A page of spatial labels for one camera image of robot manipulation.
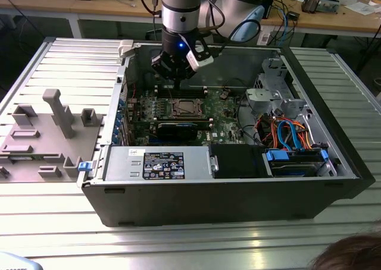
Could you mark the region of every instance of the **wooden desk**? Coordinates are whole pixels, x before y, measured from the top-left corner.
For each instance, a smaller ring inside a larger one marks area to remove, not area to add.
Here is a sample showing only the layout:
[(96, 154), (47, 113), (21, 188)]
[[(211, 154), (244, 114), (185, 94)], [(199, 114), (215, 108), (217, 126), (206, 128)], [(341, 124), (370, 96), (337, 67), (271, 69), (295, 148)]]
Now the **wooden desk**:
[[(140, 0), (134, 0), (130, 5), (116, 0), (12, 0), (25, 15), (39, 17), (66, 18), (73, 36), (81, 38), (82, 33), (78, 21), (87, 20), (108, 20), (122, 22), (144, 22), (152, 21), (151, 15), (144, 9)], [(145, 0), (151, 6), (151, 0)], [(307, 14), (301, 11), (301, 2), (293, 0), (283, 0), (290, 10), (300, 13), (296, 32), (332, 34), (345, 36), (373, 37), (376, 33), (381, 19), (379, 15), (370, 14), (367, 16), (351, 11), (345, 7), (340, 7), (337, 14), (317, 12)], [(19, 14), (7, 0), (0, 0), (0, 14)], [(282, 24), (277, 11), (272, 9), (270, 17), (261, 22), (262, 31), (259, 44), (264, 44), (264, 39), (274, 29), (278, 29)]]

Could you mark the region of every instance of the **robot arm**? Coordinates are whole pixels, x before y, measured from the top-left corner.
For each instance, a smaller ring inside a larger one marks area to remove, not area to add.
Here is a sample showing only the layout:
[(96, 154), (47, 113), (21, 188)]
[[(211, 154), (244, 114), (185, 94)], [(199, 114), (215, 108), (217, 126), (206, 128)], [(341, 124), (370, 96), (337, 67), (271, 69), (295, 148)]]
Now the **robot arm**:
[[(224, 37), (228, 37), (242, 21), (259, 21), (263, 16), (263, 7), (259, 5), (261, 0), (214, 1), (228, 15), (220, 28)], [(181, 80), (191, 78), (200, 67), (213, 62), (212, 53), (203, 39), (205, 34), (200, 33), (198, 26), (206, 26), (207, 30), (212, 31), (210, 11), (213, 10), (215, 17), (221, 15), (211, 8), (208, 1), (201, 2), (202, 0), (162, 0), (163, 48), (151, 64), (159, 75), (173, 80), (175, 88), (180, 86)], [(216, 22), (221, 23), (220, 18), (216, 18)], [(243, 40), (247, 31), (256, 31), (253, 23), (245, 23), (234, 37)]]
[[(188, 79), (195, 71), (213, 62), (213, 57), (197, 26), (201, 0), (162, 0), (163, 49), (152, 59), (152, 67), (165, 79)], [(196, 41), (201, 48), (196, 48)]]

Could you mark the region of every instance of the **white label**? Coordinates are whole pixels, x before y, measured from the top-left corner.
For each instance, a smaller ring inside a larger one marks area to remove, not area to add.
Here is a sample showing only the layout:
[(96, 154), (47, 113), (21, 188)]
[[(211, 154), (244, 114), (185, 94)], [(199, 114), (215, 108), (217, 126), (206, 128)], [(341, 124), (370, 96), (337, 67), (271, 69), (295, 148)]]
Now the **white label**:
[(144, 156), (145, 149), (129, 149), (129, 156)]

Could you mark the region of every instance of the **motherboard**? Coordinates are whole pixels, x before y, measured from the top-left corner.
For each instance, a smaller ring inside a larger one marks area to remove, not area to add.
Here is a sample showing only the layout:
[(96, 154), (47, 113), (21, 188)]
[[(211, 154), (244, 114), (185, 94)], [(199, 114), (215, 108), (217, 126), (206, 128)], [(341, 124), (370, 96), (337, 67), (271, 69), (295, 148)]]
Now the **motherboard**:
[(236, 119), (236, 95), (227, 89), (179, 94), (146, 90), (128, 108), (130, 144), (208, 146), (243, 143)]

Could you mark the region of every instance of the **workbench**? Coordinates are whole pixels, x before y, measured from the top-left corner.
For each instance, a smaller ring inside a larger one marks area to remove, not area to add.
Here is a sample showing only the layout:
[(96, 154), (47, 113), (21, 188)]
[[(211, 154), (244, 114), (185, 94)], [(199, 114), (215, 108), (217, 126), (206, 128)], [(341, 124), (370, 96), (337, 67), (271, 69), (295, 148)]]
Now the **workbench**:
[[(119, 43), (44, 42), (0, 103), (0, 144), (17, 104), (51, 113), (41, 100), (47, 88), (60, 89), (73, 113), (94, 108), (105, 122)], [(336, 54), (292, 51), (377, 180), (355, 199), (339, 200), (311, 220), (108, 228), (75, 181), (0, 183), (0, 251), (31, 258), (44, 270), (305, 269), (328, 244), (373, 230), (381, 214), (381, 106)], [(328, 68), (320, 79), (322, 67)]]
[[(377, 14), (361, 15), (345, 7), (340, 7), (337, 14), (323, 12), (307, 14), (301, 12), (301, 2), (283, 1), (290, 10), (300, 13), (295, 32), (373, 37), (381, 24), (380, 16)], [(116, 0), (12, 0), (12, 2), (28, 16), (67, 19), (74, 38), (83, 37), (79, 20), (152, 23), (152, 16), (144, 9), (140, 0), (132, 2), (136, 7)], [(20, 15), (8, 0), (0, 0), (0, 14)], [(261, 25), (258, 44), (264, 45), (268, 41), (269, 33), (277, 30), (282, 25), (282, 20), (277, 11), (272, 9), (269, 18), (262, 20)]]

